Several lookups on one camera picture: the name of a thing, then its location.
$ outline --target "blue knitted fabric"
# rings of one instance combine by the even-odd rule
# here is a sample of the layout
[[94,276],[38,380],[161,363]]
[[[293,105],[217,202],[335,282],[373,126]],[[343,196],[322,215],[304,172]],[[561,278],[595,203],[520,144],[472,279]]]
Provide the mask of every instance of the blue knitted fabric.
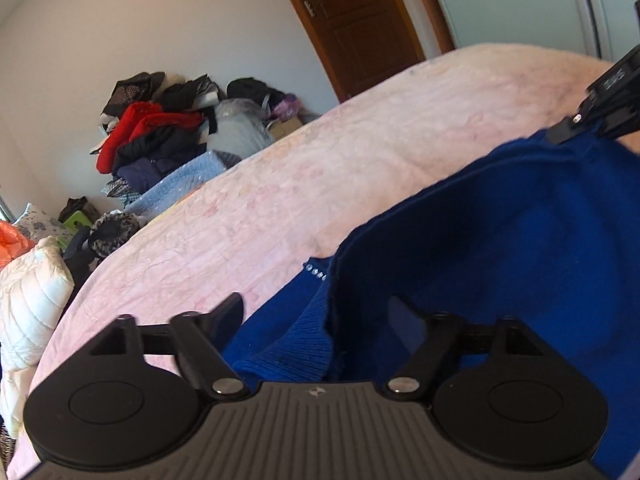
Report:
[[640,158],[619,143],[504,144],[354,230],[324,282],[301,279],[225,353],[252,383],[384,381],[408,358],[386,319],[404,294],[522,319],[607,398],[595,464],[615,478],[640,449]]

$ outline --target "wooden door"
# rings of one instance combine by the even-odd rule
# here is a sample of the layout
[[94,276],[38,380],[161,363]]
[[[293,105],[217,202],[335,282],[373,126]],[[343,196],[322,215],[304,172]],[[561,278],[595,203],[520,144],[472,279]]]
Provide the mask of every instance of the wooden door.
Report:
[[402,0],[291,0],[340,101],[424,60]]

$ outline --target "doorframe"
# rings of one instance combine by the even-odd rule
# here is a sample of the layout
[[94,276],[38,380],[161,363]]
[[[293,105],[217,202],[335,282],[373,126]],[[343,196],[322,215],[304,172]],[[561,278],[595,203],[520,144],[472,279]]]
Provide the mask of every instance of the doorframe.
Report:
[[[300,0],[289,0],[289,1],[293,5],[293,8],[295,9],[296,14],[298,15],[300,21],[302,22],[303,27],[305,27],[306,34],[309,36],[309,39],[311,40],[311,43],[313,44],[316,52],[318,53],[318,57],[320,58],[320,62],[322,63],[322,66],[324,67],[324,70],[326,71],[327,76],[329,77],[329,81],[331,82],[331,85],[334,87],[334,91],[335,91],[335,94],[338,97],[338,100],[341,103],[345,102],[350,96],[347,94],[347,91],[340,84],[340,80],[338,79],[337,72],[336,72],[335,68],[331,64],[331,59],[329,58],[329,55],[328,55],[327,51],[324,49],[324,46],[322,45],[322,41],[320,40],[320,37],[318,36],[318,34],[316,34],[316,32],[314,30],[314,24],[312,22],[311,16],[309,15],[308,11],[306,10],[306,7],[304,6],[304,3],[302,1],[300,1]],[[402,16],[402,22],[404,23],[404,26],[407,28],[407,30],[409,32],[409,37],[411,39],[412,46],[414,48],[414,51],[415,51],[418,59],[420,59],[420,61],[426,60],[426,57],[424,55],[424,50],[422,49],[422,45],[420,44],[420,40],[418,39],[418,35],[415,32],[414,22],[411,19],[411,17],[409,16],[409,12],[406,10],[406,6],[404,4],[404,0],[394,0],[394,1],[396,3],[396,7],[400,11],[400,15]],[[423,4],[425,5],[425,8],[427,10],[427,14],[430,17],[430,20],[432,20],[432,22],[433,22],[432,25],[433,25],[434,31],[436,32],[436,38],[437,38],[437,41],[438,41],[438,46],[443,51],[443,53],[444,52],[448,52],[449,50],[453,50],[453,48],[454,48],[453,47],[453,40],[451,39],[451,34],[449,32],[449,27],[446,25],[446,19],[444,18],[444,14],[442,12],[442,9],[440,8],[440,4],[437,3],[437,0],[434,0],[435,3],[437,4],[437,8],[430,10],[430,7],[427,5],[427,1],[428,0],[422,0]],[[444,23],[444,25],[446,27],[446,34],[443,34],[442,32],[440,34],[438,33],[438,31],[436,29],[436,22],[434,22],[434,18],[432,17],[432,12],[434,13],[433,14],[434,16],[437,16],[438,12],[442,16],[442,21],[438,22],[438,23]],[[442,41],[444,42],[445,47],[448,46],[449,44],[446,43],[446,35],[447,34],[449,36],[450,48],[448,48],[448,50],[445,50],[445,48],[443,48],[443,46],[441,44],[441,39],[440,38],[441,37],[444,38],[444,40],[442,40]]]
[[439,0],[422,0],[424,9],[431,22],[433,33],[441,53],[446,54],[456,49],[453,36]]

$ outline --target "red jacket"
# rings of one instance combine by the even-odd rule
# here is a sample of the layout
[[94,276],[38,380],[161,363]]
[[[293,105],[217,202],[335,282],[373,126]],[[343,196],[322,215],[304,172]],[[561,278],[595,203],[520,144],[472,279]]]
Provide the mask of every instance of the red jacket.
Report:
[[111,173],[118,148],[137,137],[148,134],[158,126],[176,124],[185,130],[194,130],[200,126],[202,120],[202,114],[197,112],[165,114],[162,113],[162,107],[157,103],[132,103],[107,140],[104,141],[95,167],[102,174]]

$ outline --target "round black pad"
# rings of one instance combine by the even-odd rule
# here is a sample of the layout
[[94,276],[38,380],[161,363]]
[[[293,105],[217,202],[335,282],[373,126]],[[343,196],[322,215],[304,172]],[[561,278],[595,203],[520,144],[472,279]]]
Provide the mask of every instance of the round black pad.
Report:
[[144,403],[145,396],[132,384],[110,381],[80,388],[72,395],[69,409],[90,424],[116,424],[134,416]]
[[198,397],[183,378],[119,356],[83,364],[63,364],[25,406],[41,460],[80,470],[129,468],[162,456],[194,427]]
[[607,425],[602,394],[546,359],[485,364],[441,384],[433,415],[459,447],[504,466],[563,466],[594,453]]

